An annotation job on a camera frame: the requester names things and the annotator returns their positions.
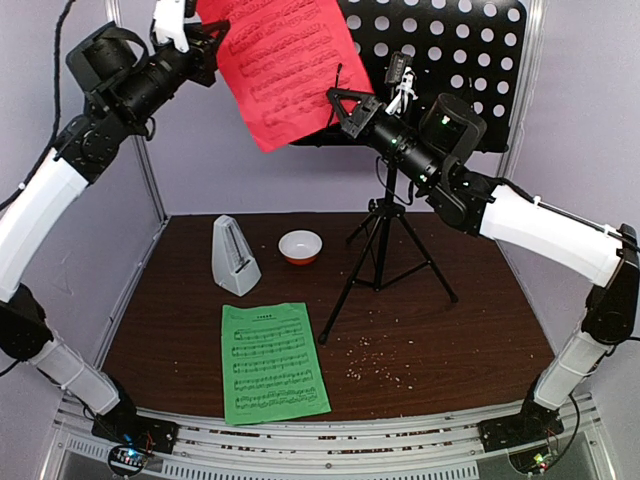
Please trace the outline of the red music sheet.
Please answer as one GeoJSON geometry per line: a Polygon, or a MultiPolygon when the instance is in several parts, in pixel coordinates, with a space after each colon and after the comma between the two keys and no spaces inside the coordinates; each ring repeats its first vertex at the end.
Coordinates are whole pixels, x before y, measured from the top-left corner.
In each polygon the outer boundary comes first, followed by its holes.
{"type": "Polygon", "coordinates": [[[230,23],[218,67],[264,153],[325,128],[333,86],[372,90],[334,0],[200,1],[196,12],[230,23]]]}

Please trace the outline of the black music stand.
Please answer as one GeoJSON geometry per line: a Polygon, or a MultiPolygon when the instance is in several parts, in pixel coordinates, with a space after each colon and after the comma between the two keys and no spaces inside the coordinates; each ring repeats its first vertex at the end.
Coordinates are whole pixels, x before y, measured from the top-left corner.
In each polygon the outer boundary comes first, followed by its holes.
{"type": "MultiPolygon", "coordinates": [[[[418,96],[409,112],[399,116],[417,128],[441,93],[453,94],[482,117],[487,128],[475,152],[504,153],[508,149],[510,114],[515,97],[518,67],[527,14],[518,1],[343,1],[340,9],[380,101],[391,102],[391,88],[384,83],[391,55],[413,57],[418,96]]],[[[364,145],[347,137],[337,122],[303,138],[314,146],[364,145]]],[[[369,204],[358,227],[366,235],[362,259],[371,259],[373,290],[385,289],[383,277],[393,223],[406,222],[404,204],[396,197],[399,175],[404,175],[377,152],[377,164],[385,166],[385,193],[369,204]]]]}

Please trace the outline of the white metronome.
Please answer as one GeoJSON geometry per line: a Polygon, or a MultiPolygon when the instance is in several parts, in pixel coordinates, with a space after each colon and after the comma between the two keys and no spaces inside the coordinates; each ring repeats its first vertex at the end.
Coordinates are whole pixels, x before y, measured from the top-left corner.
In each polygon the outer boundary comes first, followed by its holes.
{"type": "Polygon", "coordinates": [[[261,270],[238,222],[221,215],[213,223],[211,268],[216,285],[242,297],[260,281],[261,270]]]}

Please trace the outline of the green sheet booklet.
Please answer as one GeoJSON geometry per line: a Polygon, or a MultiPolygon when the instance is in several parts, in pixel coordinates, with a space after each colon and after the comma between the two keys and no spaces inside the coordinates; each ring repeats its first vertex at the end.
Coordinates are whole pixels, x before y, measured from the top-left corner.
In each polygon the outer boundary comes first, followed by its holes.
{"type": "Polygon", "coordinates": [[[331,411],[304,303],[222,307],[224,419],[255,425],[331,411]]]}

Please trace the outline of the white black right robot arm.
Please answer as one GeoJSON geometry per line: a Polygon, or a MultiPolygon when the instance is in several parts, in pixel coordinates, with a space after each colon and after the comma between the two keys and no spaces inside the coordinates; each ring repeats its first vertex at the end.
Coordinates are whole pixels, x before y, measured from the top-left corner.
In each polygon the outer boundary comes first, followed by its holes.
{"type": "Polygon", "coordinates": [[[485,451],[559,434],[560,407],[601,360],[629,340],[639,294],[635,230],[593,223],[542,202],[505,178],[466,168],[487,125],[461,98],[441,93],[413,128],[397,114],[402,99],[332,87],[328,100],[342,132],[376,150],[417,187],[448,226],[553,260],[587,278],[585,316],[550,365],[533,381],[514,415],[484,420],[485,451]]]}

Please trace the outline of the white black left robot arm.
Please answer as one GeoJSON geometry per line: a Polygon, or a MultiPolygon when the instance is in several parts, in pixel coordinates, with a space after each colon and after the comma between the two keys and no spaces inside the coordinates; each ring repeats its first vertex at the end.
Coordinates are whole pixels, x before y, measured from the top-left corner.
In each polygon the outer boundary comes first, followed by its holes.
{"type": "Polygon", "coordinates": [[[122,385],[87,363],[46,323],[43,307],[21,279],[54,224],[106,171],[131,136],[151,139],[155,112],[187,81],[215,82],[216,55],[227,20],[186,27],[188,50],[158,45],[136,54],[142,40],[109,22],[66,58],[85,95],[84,111],[56,136],[44,161],[1,219],[1,349],[26,362],[95,415],[94,435],[170,453],[178,426],[138,414],[122,385]]]}

